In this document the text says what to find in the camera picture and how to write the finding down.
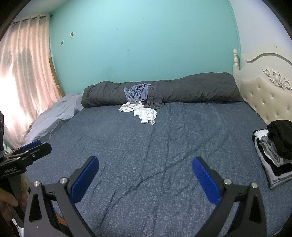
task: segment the blue gripper pad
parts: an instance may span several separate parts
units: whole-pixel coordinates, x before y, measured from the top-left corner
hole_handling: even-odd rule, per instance
[[[98,169],[98,159],[95,156],[91,156],[81,168],[73,172],[67,185],[71,203],[75,204],[82,200]]]
[[[22,147],[22,152],[28,151],[31,148],[37,147],[39,145],[41,145],[41,141],[40,140],[36,140],[36,141],[34,141],[34,142],[30,143],[30,144],[27,144],[27,145],[23,146]]]
[[[192,169],[209,201],[217,206],[221,201],[221,194],[218,185],[209,174],[213,170],[201,157],[193,159]]]

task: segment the blue bedsheet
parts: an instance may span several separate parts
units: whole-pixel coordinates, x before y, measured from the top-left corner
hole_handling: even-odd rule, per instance
[[[169,103],[153,126],[118,108],[80,111],[48,141],[52,153],[26,173],[48,184],[97,156],[100,170],[76,204],[97,236],[195,236],[214,209],[192,173],[196,156],[236,184],[258,183],[269,236],[284,225],[292,182],[269,189],[251,140],[266,125],[246,103]]]

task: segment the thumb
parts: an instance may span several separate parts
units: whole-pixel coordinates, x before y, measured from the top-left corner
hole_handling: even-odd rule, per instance
[[[0,201],[8,203],[14,207],[18,206],[18,201],[16,198],[9,192],[0,188]]]

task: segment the sheer beige curtain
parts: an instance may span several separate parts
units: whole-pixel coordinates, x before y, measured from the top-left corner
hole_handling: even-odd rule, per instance
[[[12,24],[0,42],[0,111],[3,139],[22,146],[32,122],[60,99],[49,64],[50,17]]]

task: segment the metal screw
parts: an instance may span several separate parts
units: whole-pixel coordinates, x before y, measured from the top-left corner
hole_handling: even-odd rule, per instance
[[[224,179],[223,182],[226,184],[226,185],[231,185],[231,180],[230,179]]]
[[[256,188],[258,187],[258,184],[255,183],[255,182],[252,182],[252,183],[251,183],[251,186],[253,187],[253,189],[256,189]]]
[[[65,178],[65,177],[60,179],[60,183],[61,183],[61,184],[65,184],[65,183],[67,183],[67,182],[68,182],[68,179]]]
[[[35,186],[35,187],[38,187],[38,186],[39,186],[39,184],[40,184],[40,182],[39,182],[39,181],[36,181],[36,182],[34,182],[34,186]]]

